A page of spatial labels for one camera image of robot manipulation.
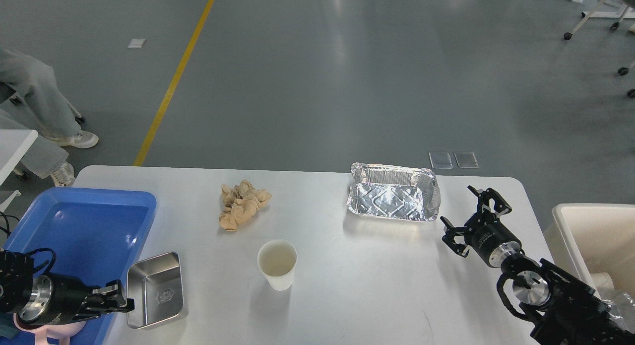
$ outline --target person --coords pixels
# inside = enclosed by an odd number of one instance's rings
[[[52,67],[12,49],[0,47],[0,91],[17,92],[25,103],[16,110],[36,122],[38,138],[24,154],[22,164],[41,178],[51,177],[57,187],[71,186],[74,169],[61,146],[92,148],[97,135],[81,130],[70,103],[57,89]],[[6,110],[0,110],[0,129],[27,130]]]

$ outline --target cable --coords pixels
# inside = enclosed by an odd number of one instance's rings
[[[499,277],[499,281],[496,282],[496,292],[498,292],[499,297],[501,298],[501,302],[503,302],[503,305],[506,307],[506,309],[508,309],[510,313],[512,313],[513,316],[519,319],[525,320],[526,322],[529,322],[530,320],[528,316],[514,309],[514,306],[509,301],[508,296],[505,295],[505,290],[503,289],[503,286],[505,285],[505,282],[507,280],[508,280],[508,277],[506,277],[506,275],[503,274],[501,275],[501,277]]]
[[[51,260],[50,261],[45,261],[44,263],[42,263],[39,266],[37,266],[33,273],[37,273],[39,270],[41,270],[41,268],[46,266],[46,264],[48,264],[48,266],[44,270],[43,274],[49,273],[51,271],[51,268],[53,268],[53,265],[55,264],[55,261],[57,259],[54,250],[52,250],[52,249],[50,249],[48,247],[43,247],[43,248],[38,248],[36,250],[32,250],[31,252],[27,253],[26,255],[27,256],[32,256],[32,255],[38,254],[40,252],[50,252],[51,253]]]
[[[17,218],[16,216],[13,216],[11,214],[6,214],[2,211],[0,211],[0,216],[2,216],[4,218],[4,222],[6,223],[6,229],[0,227],[0,230],[2,230],[2,232],[6,233],[6,236],[9,237],[11,236],[11,228],[9,227],[9,217],[11,218],[15,218],[16,220],[18,220],[18,222],[20,221],[19,218]]]
[[[2,217],[4,218],[4,222],[6,223],[6,229],[3,227],[0,227],[0,230],[2,230],[4,233],[6,233],[6,237],[9,238],[9,236],[11,236],[11,231],[9,230],[9,219],[6,217],[6,215],[2,212],[0,212]]]

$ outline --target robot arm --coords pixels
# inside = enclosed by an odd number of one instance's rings
[[[538,265],[524,254],[519,239],[499,220],[512,210],[499,193],[468,189],[478,198],[476,213],[463,227],[441,217],[446,226],[443,242],[462,257],[471,246],[485,264],[501,268],[496,284],[499,297],[512,315],[533,323],[532,338],[541,345],[635,344],[635,335],[610,320],[608,306],[594,297],[593,288],[545,259]],[[465,243],[457,243],[456,236],[463,236]],[[522,313],[505,294],[509,280]]]
[[[34,268],[31,256],[41,251],[54,256]],[[48,248],[27,254],[0,250],[0,312],[16,313],[27,325],[63,325],[134,309],[133,300],[122,295],[120,280],[103,288],[86,286],[79,278],[50,273],[54,262],[55,253]],[[43,274],[34,277],[47,263]]]

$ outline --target metal tray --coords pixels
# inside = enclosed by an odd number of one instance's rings
[[[436,220],[441,195],[430,169],[356,162],[351,173],[354,184],[346,203],[350,212],[397,220]]]
[[[127,325],[132,329],[184,317],[179,255],[168,252],[133,264],[127,272],[127,297],[135,304],[127,314]]]

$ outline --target transparent plastic sheet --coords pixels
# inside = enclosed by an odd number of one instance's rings
[[[600,298],[610,307],[611,320],[625,331],[635,332],[635,301],[625,291],[598,289]]]

